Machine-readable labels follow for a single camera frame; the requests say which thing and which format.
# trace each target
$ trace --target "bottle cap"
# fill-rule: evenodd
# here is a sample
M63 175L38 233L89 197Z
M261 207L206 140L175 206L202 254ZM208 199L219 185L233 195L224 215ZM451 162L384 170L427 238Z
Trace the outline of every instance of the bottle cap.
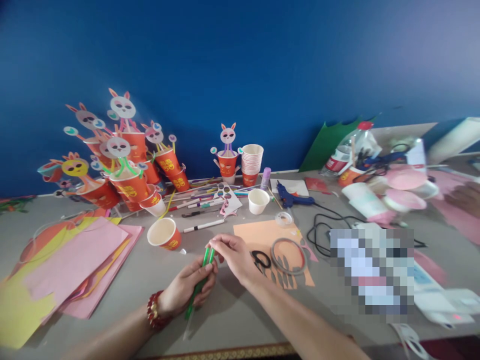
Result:
M374 123L371 121L362 121L361 123L358 124L357 129L360 130L370 130L371 128L374 127Z

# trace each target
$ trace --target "red beaded bracelet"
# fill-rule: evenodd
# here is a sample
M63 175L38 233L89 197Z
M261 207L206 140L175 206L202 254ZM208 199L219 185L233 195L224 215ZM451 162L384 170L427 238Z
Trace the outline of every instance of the red beaded bracelet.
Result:
M148 300L148 305L146 309L146 315L147 315L148 321L150 322L150 327L156 331L162 330L172 321L171 317L165 317L165 318L160 317L160 314L157 311L158 309L157 301L159 299L160 294L163 292L164 291L161 290L159 292L152 294L150 296L150 299Z

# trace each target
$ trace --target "tape roll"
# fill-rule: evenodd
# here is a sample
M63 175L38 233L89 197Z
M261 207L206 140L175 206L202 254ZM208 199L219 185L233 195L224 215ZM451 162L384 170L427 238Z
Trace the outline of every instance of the tape roll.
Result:
M294 219L292 218L292 215L290 215L288 212L282 211L275 215L275 221L278 226L286 227L292 224L294 222Z

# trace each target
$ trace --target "hot glue gun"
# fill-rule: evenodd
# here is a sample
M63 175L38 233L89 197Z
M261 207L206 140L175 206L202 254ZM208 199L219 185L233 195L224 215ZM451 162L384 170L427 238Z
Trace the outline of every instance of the hot glue gun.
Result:
M285 186L283 186L280 181L276 182L276 188L278 190L278 195L280 199L283 201L283 206L285 208L291 208L294 204L301 204L301 205L313 205L315 203L315 199L313 197L298 197L294 196L287 191Z

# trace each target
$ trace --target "pixelated area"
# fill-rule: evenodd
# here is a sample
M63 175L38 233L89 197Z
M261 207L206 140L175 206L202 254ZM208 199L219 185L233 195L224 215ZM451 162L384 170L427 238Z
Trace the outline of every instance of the pixelated area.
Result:
M344 278L345 296L352 300L351 306L333 306L335 314L347 322L356 315L408 322L414 307L412 229L332 229L330 249L330 266Z

